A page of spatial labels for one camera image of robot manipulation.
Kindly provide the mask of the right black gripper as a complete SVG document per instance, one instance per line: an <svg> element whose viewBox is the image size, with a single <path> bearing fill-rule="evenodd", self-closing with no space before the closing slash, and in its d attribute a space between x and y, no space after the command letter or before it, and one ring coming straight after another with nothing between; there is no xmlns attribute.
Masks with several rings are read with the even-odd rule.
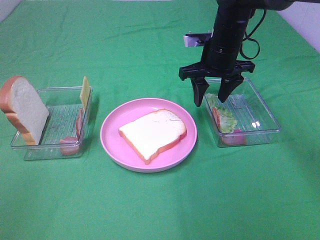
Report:
<svg viewBox="0 0 320 240"><path fill-rule="evenodd" d="M183 66L178 76L181 80L191 78L193 101L200 107L206 90L210 86L204 77L220 77L218 99L224 103L230 94L244 81L243 72L252 73L255 64L250 60L238 60L241 43L235 46L219 45L210 39L205 42L199 62Z"/></svg>

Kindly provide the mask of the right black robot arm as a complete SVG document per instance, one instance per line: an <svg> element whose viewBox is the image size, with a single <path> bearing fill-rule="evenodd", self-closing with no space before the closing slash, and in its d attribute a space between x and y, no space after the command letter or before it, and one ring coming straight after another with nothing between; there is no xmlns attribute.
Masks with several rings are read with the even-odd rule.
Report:
<svg viewBox="0 0 320 240"><path fill-rule="evenodd" d="M218 99L223 103L244 78L243 72L253 72L255 64L249 60L238 60L242 42L248 39L246 28L255 10L282 11L293 4L291 0L219 0L212 32L187 33L187 47L203 47L199 62L179 69L179 78L189 78L192 83L196 106L202 104L209 84L206 77L221 79Z"/></svg>

